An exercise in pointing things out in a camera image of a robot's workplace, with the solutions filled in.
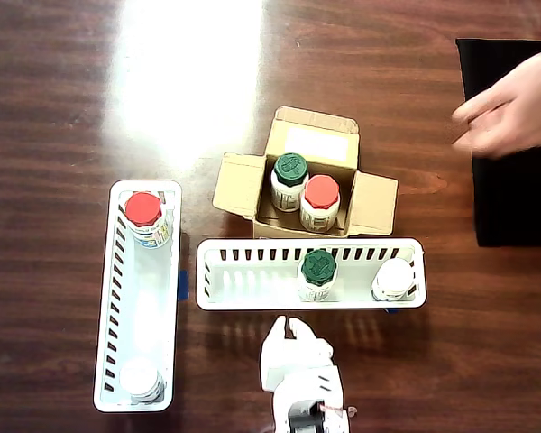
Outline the person's bare hand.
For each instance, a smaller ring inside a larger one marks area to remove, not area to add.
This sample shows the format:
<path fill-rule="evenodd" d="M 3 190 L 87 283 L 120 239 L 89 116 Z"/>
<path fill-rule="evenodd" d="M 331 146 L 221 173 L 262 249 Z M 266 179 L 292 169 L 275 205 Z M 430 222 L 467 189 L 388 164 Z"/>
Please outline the person's bare hand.
<path fill-rule="evenodd" d="M 453 119 L 467 130 L 454 148 L 499 158 L 541 147 L 541 53 L 464 102 Z"/>

